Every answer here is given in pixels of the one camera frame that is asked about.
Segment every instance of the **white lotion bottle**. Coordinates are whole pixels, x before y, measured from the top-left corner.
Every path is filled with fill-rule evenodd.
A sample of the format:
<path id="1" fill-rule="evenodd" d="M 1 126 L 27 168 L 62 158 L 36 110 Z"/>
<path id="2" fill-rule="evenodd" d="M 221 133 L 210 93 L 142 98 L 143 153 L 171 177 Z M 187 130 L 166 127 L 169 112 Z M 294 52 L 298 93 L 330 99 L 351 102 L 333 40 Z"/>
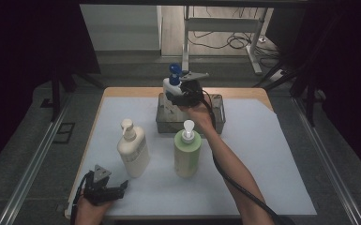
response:
<path id="1" fill-rule="evenodd" d="M 117 145 L 117 150 L 128 174 L 136 178 L 143 174 L 150 161 L 145 133 L 141 127 L 134 127 L 130 119 L 124 119 L 121 127 L 122 138 Z"/>

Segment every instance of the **pump bottle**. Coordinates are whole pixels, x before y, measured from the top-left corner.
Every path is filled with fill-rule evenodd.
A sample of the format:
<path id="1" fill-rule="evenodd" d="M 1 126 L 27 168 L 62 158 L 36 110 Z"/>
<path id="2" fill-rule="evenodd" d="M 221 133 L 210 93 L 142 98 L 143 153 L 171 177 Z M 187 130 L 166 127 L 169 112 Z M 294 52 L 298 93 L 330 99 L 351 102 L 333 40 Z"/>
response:
<path id="1" fill-rule="evenodd" d="M 143 174 L 150 161 L 145 133 L 141 127 L 134 127 L 130 119 L 124 119 L 121 127 L 123 133 L 117 150 L 128 174 L 136 178 Z"/>
<path id="2" fill-rule="evenodd" d="M 163 106 L 167 122 L 183 122 L 187 119 L 187 114 L 181 112 L 177 106 L 172 105 L 168 96 L 183 95 L 180 89 L 180 75 L 182 73 L 181 67 L 177 64 L 170 64 L 169 71 L 171 75 L 169 78 L 163 80 Z"/>
<path id="3" fill-rule="evenodd" d="M 177 175 L 188 178 L 198 170 L 201 151 L 201 135 L 193 130 L 194 122 L 186 120 L 183 130 L 174 136 L 174 168 Z"/>

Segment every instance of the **white tabletop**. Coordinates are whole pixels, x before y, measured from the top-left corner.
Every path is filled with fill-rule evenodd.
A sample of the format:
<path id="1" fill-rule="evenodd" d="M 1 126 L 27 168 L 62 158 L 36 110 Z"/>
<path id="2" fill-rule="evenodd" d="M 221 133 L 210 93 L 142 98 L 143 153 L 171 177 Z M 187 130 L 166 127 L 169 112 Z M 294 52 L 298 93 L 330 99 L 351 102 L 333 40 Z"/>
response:
<path id="1" fill-rule="evenodd" d="M 222 139 L 247 165 L 268 206 L 279 215 L 316 215 L 294 163 L 277 116 L 256 99 L 224 99 L 226 123 Z M 155 121 L 157 97 L 106 97 L 69 197 L 83 176 L 98 164 L 113 174 L 108 187 L 129 180 L 125 197 L 107 212 L 113 218 L 238 217 L 232 196 L 217 172 L 209 145 L 203 140 L 199 169 L 189 179 L 174 171 L 174 134 L 159 134 Z M 133 120 L 144 129 L 151 157 L 139 178 L 128 176 L 116 150 L 120 123 Z M 71 206 L 66 211 L 69 216 Z"/>

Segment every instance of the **hand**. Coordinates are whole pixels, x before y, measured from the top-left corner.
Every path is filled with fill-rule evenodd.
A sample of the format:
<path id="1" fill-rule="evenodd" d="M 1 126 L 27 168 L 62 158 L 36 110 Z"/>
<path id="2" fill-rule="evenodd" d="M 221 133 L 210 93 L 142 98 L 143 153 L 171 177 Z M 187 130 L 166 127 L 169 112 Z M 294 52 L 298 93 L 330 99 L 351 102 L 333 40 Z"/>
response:
<path id="1" fill-rule="evenodd" d="M 204 95 L 205 101 L 210 104 L 210 99 L 208 95 Z M 202 103 L 194 107 L 179 106 L 179 109 L 182 112 L 186 112 L 189 118 L 195 122 L 195 124 L 202 130 L 213 128 L 212 120 L 209 115 L 209 111 L 206 109 L 206 106 Z"/>
<path id="2" fill-rule="evenodd" d="M 113 205 L 113 202 L 106 202 L 95 206 L 81 195 L 78 200 L 78 213 L 75 218 L 76 225 L 99 225 L 104 218 L 107 210 Z"/>

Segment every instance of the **dark background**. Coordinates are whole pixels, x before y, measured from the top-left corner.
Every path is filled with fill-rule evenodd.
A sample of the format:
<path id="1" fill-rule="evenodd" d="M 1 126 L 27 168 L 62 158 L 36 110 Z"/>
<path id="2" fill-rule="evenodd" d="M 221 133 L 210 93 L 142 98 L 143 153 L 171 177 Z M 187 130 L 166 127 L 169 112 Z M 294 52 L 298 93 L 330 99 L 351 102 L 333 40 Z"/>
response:
<path id="1" fill-rule="evenodd" d="M 79 4 L 0 1 L 0 152 L 53 71 L 99 73 Z"/>
<path id="2" fill-rule="evenodd" d="M 327 116 L 361 158 L 361 3 L 343 7 L 313 70 Z M 306 48 L 302 38 L 324 21 L 314 13 L 302 18 L 294 24 L 294 49 Z M 99 72 L 79 5 L 0 1 L 0 151 L 54 68 L 62 79 L 73 70 Z"/>

